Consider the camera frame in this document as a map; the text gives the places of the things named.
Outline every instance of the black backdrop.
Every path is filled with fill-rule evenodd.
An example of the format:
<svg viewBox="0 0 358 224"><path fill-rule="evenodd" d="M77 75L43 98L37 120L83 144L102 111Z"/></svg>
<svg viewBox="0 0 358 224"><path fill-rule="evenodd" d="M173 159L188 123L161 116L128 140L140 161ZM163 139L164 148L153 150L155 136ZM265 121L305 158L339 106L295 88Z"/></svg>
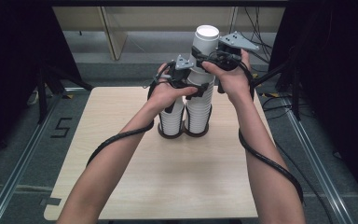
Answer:
<svg viewBox="0 0 358 224"><path fill-rule="evenodd" d="M310 48L299 62L304 92L358 182L358 0L330 1ZM306 7L288 7L272 52L270 68L289 49L310 18Z"/></svg>
<svg viewBox="0 0 358 224"><path fill-rule="evenodd" d="M51 7L0 0L0 142L26 108L42 61L80 78Z"/></svg>

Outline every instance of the gray floor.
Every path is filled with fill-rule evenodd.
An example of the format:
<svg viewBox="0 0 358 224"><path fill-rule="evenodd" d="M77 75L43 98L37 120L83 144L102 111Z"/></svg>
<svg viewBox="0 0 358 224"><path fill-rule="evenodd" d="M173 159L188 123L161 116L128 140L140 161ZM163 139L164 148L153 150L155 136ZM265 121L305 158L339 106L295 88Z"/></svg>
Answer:
<svg viewBox="0 0 358 224"><path fill-rule="evenodd" d="M130 33L123 54L119 61L112 61L103 33L65 32L68 44L76 59L78 69L85 81L94 86L141 86L145 80L151 78L161 63L175 59L178 54L188 57L192 44L192 33ZM263 34L263 39L273 44L275 34ZM267 70L268 65L251 58L251 63L257 70ZM257 88L259 93L273 93L277 77L263 83ZM62 98L48 122L46 130L35 149L28 166L23 173L14 194L9 201L0 223L52 223L43 218L45 205L42 201L49 197L56 178L61 169L66 151L75 134L76 126L80 120L89 94L78 93L72 98ZM268 97L261 96L260 100L266 102ZM331 177L340 197L351 215L353 223L358 223L358 185L351 176L345 163L333 156L334 146L330 143L328 135L324 132L317 116L308 105L306 96L301 98L301 123L317 151L323 165ZM267 108L282 105L281 99L271 100ZM268 124L275 140L284 148L296 162L296 165L305 174L317 193L328 206L329 214L334 223L339 223L336 213L327 200L323 187L315 175L310 161L298 140L293 126L287 116L285 108L266 111ZM56 126L62 120L62 127L68 127L66 137L54 138L54 135L63 135L63 130ZM17 160L27 146L38 120L38 106L30 105L23 111L21 119L6 137L7 147L0 148L0 190L7 182ZM291 172L296 176L304 190L305 212L308 223L328 223L327 215L315 193L311 190L305 179L296 167L287 161ZM181 220L180 223L228 223L222 220ZM254 218L241 220L242 223L257 223ZM118 221L115 223L162 223L158 220L148 221Z"/></svg>

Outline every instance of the light wood surface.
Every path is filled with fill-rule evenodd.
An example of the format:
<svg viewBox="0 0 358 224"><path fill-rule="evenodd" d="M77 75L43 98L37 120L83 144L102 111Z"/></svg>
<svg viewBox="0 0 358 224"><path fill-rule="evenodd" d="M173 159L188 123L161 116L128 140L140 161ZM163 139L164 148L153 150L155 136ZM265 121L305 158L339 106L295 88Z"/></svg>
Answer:
<svg viewBox="0 0 358 224"><path fill-rule="evenodd" d="M145 103L142 87L95 88L89 97L48 205L56 220L94 151L117 134ZM237 116L225 94L213 92L210 130L201 138L165 139L155 126L145 134L100 219L256 217ZM255 105L268 128L255 95Z"/></svg>

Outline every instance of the forearm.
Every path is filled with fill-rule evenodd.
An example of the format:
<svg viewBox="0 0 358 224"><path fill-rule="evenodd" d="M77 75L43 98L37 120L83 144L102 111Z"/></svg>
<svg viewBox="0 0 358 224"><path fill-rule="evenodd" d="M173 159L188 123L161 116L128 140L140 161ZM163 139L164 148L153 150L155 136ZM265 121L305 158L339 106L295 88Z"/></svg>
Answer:
<svg viewBox="0 0 358 224"><path fill-rule="evenodd" d="M241 133L248 145L287 169L258 115L250 93L231 95L230 101L235 106ZM284 223L305 222L301 202L293 184L248 151L246 151L246 160L260 221L262 223L279 220Z"/></svg>
<svg viewBox="0 0 358 224"><path fill-rule="evenodd" d="M146 103L120 132L147 126L157 113L158 109ZM119 139L92 160L69 195L59 223L96 223L143 136L139 133Z"/></svg>

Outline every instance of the metal rail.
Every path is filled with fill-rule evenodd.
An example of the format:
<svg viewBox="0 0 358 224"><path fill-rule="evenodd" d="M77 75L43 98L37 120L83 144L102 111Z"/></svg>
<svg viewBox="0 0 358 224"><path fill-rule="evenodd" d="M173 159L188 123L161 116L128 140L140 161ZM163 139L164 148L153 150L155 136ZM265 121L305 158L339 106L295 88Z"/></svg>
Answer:
<svg viewBox="0 0 358 224"><path fill-rule="evenodd" d="M282 104L290 105L291 103L289 99L282 98ZM319 158L318 153L313 147L312 142L308 138L307 132L302 126L301 121L296 119L292 111L289 111L289 113L287 113L287 116L289 117L289 120L296 131L297 137L300 140L301 145L307 154L307 157L310 161L313 171L318 177L322 189L324 190L324 193L328 201L330 202L330 205L333 208L333 211L336 214L339 223L342 224L353 223L353 220L347 209L346 204L344 203L341 196L339 195L339 192L336 186L334 185L332 179L330 178L330 175L327 173L326 169L324 168L324 165L322 164L322 161Z"/></svg>
<svg viewBox="0 0 358 224"><path fill-rule="evenodd" d="M62 96L60 94L53 96L52 102L49 105L48 113L46 114L45 119L37 124L34 133L31 136L31 139L29 140L27 146L22 152L6 184L3 186L0 192L0 219L4 214L7 205L10 202L11 197L13 196L13 193L16 190L17 185L20 182L22 175L24 174L24 171L26 170L29 164L29 161L34 155L34 151L43 135L43 132L45 131L48 125L48 121L51 117L51 114L53 113L56 105L58 104L61 98Z"/></svg>

